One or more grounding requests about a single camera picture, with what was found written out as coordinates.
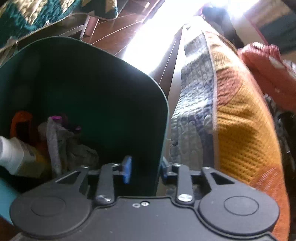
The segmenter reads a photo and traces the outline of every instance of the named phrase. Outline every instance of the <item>red cloth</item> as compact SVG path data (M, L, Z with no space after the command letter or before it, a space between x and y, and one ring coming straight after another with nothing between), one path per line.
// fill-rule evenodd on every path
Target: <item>red cloth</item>
M263 94L268 94L282 108L296 113L296 76L282 59L276 45L252 43L238 50L254 75Z

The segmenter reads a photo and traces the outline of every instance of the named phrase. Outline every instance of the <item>silver bolt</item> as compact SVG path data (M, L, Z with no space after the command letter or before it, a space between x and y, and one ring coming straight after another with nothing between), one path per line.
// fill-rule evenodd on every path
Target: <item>silver bolt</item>
M181 194L179 195L178 199L182 202L190 202L193 199L193 197L189 194Z
M133 204L133 207L135 207L135 208L139 208L139 207L141 207L141 205L140 205L139 203L134 203L134 204Z
M107 198L107 197L105 197L105 195L99 195L99 196L97 197L97 199L98 199L98 200L102 200L102 201L104 201L104 202L109 202L109 201L111 201L111 198Z
M148 203L148 202L141 202L141 205L142 205L142 206L148 206L149 203Z

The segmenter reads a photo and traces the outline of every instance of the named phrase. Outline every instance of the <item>wooden floor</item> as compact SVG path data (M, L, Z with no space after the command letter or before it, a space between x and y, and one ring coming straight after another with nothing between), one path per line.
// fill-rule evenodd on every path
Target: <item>wooden floor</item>
M153 6L155 0L150 2L150 6ZM157 29L151 31L152 34L146 36L140 43L133 42L133 39L137 37L137 34L140 34L139 32L146 24L144 24L143 21L148 11L149 10L146 10L144 13L138 13L135 10L133 2L129 1L118 18L112 21L99 20L94 34L90 37L84 37L83 41L123 60L128 58L133 62L131 58L135 55L135 58L138 58L134 59L137 63L136 65L143 63L143 65L145 65L144 69L146 69L144 72L150 75L160 85L166 97L168 97L180 44L181 30L177 30L175 36L168 39L167 43L165 43L165 47L162 48L161 51L152 54L158 43L159 31ZM136 51L136 53L129 53L129 49L133 48L132 45L134 44L137 45L138 51Z

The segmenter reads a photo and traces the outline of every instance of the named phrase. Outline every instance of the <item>green trash bin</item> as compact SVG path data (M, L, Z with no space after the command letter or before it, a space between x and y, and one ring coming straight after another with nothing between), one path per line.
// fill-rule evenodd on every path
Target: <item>green trash bin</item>
M81 142L97 151L100 164L133 157L131 182L121 193L155 195L168 104L148 75L87 43L41 39L0 68L0 135L9 136L19 110L38 123L66 114L82 127Z

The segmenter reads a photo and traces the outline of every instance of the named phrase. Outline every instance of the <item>plastic bottle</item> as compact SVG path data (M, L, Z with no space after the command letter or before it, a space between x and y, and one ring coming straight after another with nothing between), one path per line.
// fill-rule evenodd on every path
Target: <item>plastic bottle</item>
M51 170L49 162L34 147L16 137L0 136L0 165L12 175L42 179Z

